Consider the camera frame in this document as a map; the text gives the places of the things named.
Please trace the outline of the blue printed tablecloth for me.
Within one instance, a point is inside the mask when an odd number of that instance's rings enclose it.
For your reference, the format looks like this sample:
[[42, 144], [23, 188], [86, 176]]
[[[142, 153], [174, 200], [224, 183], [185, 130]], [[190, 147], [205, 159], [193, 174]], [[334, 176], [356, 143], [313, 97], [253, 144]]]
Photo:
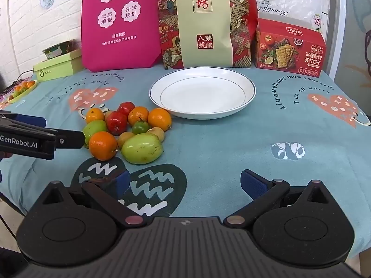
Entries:
[[59, 149], [54, 159], [13, 156], [1, 161], [1, 192], [26, 213], [49, 182], [131, 177], [119, 195], [144, 217], [221, 218], [250, 202], [240, 184], [252, 170], [268, 180], [304, 186], [324, 182], [355, 231], [352, 253], [370, 247], [370, 120], [325, 74], [312, 79], [240, 69], [256, 86], [242, 111], [217, 120], [174, 118], [163, 153], [134, 165], [121, 154], [97, 161], [88, 149]]

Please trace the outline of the green tray with fruits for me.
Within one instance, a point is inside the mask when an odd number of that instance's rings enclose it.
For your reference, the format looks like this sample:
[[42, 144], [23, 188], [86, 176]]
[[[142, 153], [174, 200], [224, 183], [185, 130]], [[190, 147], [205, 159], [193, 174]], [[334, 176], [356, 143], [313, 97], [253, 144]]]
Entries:
[[28, 95], [31, 91], [33, 91], [36, 88], [37, 83], [38, 82], [35, 80], [29, 80], [28, 82], [21, 83], [20, 86], [16, 86], [15, 90], [8, 97], [8, 103], [14, 104], [21, 98]]

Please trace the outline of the small green apple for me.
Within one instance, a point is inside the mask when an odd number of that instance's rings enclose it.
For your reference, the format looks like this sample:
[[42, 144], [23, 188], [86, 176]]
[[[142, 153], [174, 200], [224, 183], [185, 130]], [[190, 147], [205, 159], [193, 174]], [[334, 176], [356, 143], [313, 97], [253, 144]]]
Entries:
[[89, 146], [89, 141], [91, 137], [98, 132], [107, 131], [107, 125], [104, 120], [93, 120], [89, 122], [82, 130], [83, 134], [85, 135], [85, 145], [86, 147]]

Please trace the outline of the brown longan hidden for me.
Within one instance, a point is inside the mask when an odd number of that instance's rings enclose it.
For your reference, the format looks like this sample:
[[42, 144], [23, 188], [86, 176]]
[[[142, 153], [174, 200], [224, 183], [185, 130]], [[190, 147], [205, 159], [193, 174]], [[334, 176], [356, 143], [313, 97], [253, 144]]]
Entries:
[[108, 110], [107, 112], [104, 113], [104, 120], [107, 121], [108, 116], [112, 113], [111, 110]]

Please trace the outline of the dark green patterned bowl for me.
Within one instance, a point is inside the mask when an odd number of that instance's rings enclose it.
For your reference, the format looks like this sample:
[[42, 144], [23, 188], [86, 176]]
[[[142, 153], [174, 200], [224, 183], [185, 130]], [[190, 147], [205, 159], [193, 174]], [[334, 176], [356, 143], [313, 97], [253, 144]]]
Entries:
[[75, 49], [75, 43], [73, 40], [64, 41], [59, 44], [55, 44], [43, 50], [44, 55], [48, 60], [67, 54]]

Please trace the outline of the light green gift box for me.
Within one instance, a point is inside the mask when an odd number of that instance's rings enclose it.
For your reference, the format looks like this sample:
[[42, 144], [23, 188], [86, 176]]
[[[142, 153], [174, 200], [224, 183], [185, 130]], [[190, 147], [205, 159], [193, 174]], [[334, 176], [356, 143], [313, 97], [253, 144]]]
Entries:
[[68, 77], [83, 69], [81, 49], [45, 60], [33, 67], [38, 82]]

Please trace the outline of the red cracker box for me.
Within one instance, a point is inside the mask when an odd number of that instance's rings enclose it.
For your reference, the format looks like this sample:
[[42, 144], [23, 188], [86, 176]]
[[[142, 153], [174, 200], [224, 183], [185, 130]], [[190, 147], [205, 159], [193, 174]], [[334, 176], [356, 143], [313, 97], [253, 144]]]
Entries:
[[257, 68], [320, 76], [326, 44], [315, 30], [260, 18], [254, 45]]

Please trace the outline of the white ceramic plate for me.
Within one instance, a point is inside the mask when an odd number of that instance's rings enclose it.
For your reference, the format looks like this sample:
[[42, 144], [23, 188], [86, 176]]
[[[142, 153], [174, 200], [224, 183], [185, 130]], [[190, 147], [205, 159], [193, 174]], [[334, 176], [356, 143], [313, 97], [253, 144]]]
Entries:
[[231, 116], [256, 96], [256, 86], [241, 73], [217, 67], [170, 72], [149, 89], [150, 100], [172, 115], [192, 120]]

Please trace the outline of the green red liquor gift bag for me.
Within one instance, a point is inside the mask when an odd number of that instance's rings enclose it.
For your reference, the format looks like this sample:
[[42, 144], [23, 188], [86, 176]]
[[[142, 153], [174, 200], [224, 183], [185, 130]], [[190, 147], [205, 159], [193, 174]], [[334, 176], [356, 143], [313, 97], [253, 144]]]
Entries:
[[157, 0], [166, 69], [250, 68], [256, 0]]

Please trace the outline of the orange tangerine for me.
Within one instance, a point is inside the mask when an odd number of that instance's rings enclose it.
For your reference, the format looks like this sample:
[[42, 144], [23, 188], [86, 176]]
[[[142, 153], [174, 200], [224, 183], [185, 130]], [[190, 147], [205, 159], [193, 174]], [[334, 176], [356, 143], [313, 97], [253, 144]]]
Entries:
[[149, 111], [146, 107], [138, 106], [132, 109], [128, 115], [130, 126], [134, 126], [138, 121], [147, 122]]
[[86, 113], [86, 124], [93, 122], [95, 120], [104, 120], [105, 115], [103, 111], [99, 108], [89, 109]]
[[91, 137], [88, 144], [93, 157], [99, 161], [108, 161], [118, 152], [116, 138], [106, 131], [100, 131]]
[[147, 122], [151, 127], [159, 127], [163, 131], [168, 131], [172, 126], [171, 115], [161, 108], [153, 109], [149, 112]]

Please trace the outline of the pink tote bag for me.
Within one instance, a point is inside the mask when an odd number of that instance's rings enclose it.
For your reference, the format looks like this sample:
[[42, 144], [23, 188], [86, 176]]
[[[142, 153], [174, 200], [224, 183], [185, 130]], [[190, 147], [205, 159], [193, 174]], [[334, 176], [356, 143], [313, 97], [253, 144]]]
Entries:
[[92, 72], [153, 66], [161, 54], [157, 0], [82, 0], [81, 49]]

